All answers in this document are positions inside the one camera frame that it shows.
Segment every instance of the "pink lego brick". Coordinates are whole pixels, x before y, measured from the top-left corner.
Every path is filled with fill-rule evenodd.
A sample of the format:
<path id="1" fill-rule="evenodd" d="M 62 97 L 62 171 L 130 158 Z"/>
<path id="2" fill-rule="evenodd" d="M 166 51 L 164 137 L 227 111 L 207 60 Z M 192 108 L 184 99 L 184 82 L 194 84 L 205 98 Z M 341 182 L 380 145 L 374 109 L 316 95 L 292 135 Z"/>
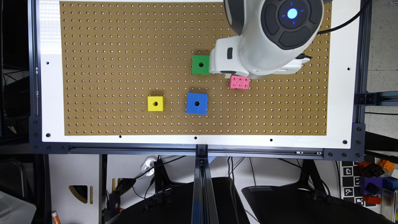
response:
<path id="1" fill-rule="evenodd" d="M 229 78 L 229 88 L 230 89 L 248 90 L 249 83 L 250 83 L 250 78 L 248 78 L 248 77 L 241 77 L 239 75 L 231 75 L 231 78 Z"/>

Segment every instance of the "brown pegboard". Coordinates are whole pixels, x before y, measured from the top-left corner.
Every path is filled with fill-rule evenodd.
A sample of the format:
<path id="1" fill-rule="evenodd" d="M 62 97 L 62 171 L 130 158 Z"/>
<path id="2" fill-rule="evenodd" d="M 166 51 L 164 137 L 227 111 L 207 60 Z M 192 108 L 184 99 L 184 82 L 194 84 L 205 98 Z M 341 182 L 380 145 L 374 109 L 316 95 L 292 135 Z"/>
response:
<path id="1" fill-rule="evenodd" d="M 229 90 L 223 75 L 192 75 L 192 55 L 235 35 L 222 3 L 60 2 L 60 13 L 66 135 L 326 134 L 329 35 L 298 74 Z M 327 4 L 322 28 L 330 17 Z M 206 116 L 185 112 L 189 91 L 209 95 Z M 164 112 L 147 111 L 155 95 Z"/>

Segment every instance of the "white frame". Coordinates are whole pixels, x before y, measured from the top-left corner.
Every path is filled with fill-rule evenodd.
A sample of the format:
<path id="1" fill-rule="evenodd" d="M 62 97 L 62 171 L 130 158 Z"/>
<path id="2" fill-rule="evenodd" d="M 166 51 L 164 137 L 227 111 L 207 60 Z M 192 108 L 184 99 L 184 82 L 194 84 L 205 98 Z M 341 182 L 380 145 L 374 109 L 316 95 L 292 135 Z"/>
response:
<path id="1" fill-rule="evenodd" d="M 221 2 L 176 1 L 172 2 Z M 336 27 L 351 19 L 360 10 L 361 1 L 334 0 L 331 26 Z M 43 142 L 100 142 L 100 143 L 159 143 L 209 144 L 230 146 L 268 147 L 351 147 L 353 102 L 358 48 L 359 19 L 332 32 L 328 84 L 328 122 L 326 136 L 248 136 L 248 135 L 119 135 L 66 136 L 64 132 L 62 42 L 59 0 L 39 0 L 38 38 L 42 85 L 42 140 Z"/>

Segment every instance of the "blue cube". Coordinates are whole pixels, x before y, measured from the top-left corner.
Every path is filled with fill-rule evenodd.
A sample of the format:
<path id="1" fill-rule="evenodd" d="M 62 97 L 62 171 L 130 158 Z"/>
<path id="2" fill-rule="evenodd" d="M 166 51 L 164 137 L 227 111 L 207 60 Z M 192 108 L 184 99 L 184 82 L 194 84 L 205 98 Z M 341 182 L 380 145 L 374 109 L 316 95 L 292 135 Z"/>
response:
<path id="1" fill-rule="evenodd" d="M 188 93 L 187 113 L 206 115 L 209 96 L 201 93 Z"/>
<path id="2" fill-rule="evenodd" d="M 393 177 L 383 178 L 383 187 L 390 189 L 390 190 L 397 190 L 398 189 L 398 179 L 395 179 Z"/>

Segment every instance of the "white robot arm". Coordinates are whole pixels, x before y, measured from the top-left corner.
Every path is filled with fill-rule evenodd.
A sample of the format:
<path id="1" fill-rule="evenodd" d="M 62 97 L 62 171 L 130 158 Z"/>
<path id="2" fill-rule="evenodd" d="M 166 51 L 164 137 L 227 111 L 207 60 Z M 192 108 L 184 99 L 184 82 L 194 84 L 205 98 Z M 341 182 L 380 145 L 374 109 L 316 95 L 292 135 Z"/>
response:
<path id="1" fill-rule="evenodd" d="M 216 41 L 210 73 L 293 74 L 310 60 L 302 52 L 320 28 L 323 0 L 224 0 L 224 7 L 237 36 Z"/>

